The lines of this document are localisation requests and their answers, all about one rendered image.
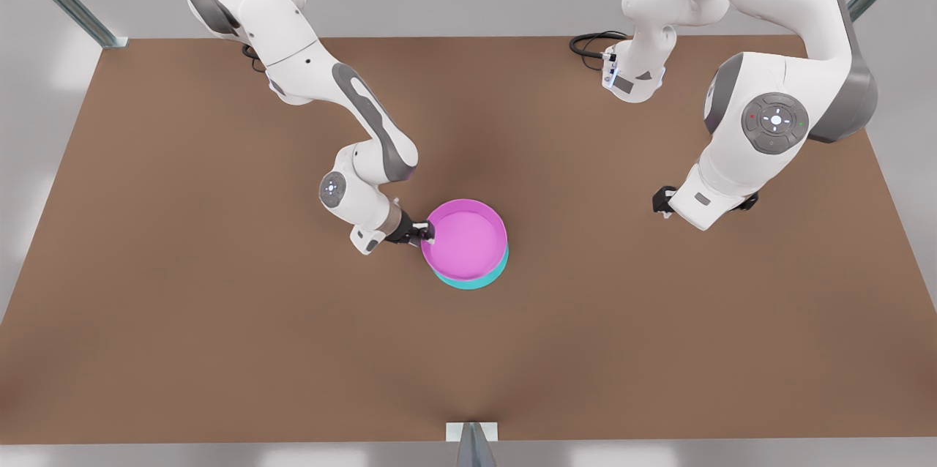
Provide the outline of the pink plate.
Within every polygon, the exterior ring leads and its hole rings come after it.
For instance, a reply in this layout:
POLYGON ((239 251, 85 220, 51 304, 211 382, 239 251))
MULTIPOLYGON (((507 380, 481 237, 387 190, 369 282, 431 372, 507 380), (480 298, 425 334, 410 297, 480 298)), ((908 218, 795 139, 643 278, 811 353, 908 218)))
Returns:
POLYGON ((490 272, 508 246, 499 214, 481 201, 446 201, 429 214, 434 242, 422 243, 426 263, 446 277, 471 280, 490 272))

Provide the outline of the blue plate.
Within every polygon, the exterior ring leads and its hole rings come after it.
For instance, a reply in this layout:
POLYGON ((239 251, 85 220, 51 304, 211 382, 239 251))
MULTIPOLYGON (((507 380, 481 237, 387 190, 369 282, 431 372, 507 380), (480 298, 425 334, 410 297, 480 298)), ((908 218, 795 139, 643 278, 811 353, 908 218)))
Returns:
POLYGON ((433 272, 440 281, 442 281, 443 283, 446 283, 447 285, 455 289, 475 290, 475 289, 481 289, 482 287, 485 287, 491 283, 494 283, 494 281, 496 281, 505 270, 508 260, 509 260, 509 246, 506 246, 503 256, 501 258, 501 261, 499 261, 498 263, 498 266, 495 266, 490 272, 488 272, 487 274, 484 274, 481 277, 472 278, 471 280, 456 280, 455 278, 446 277, 445 274, 438 272, 438 270, 435 270, 435 268, 433 268, 433 272))

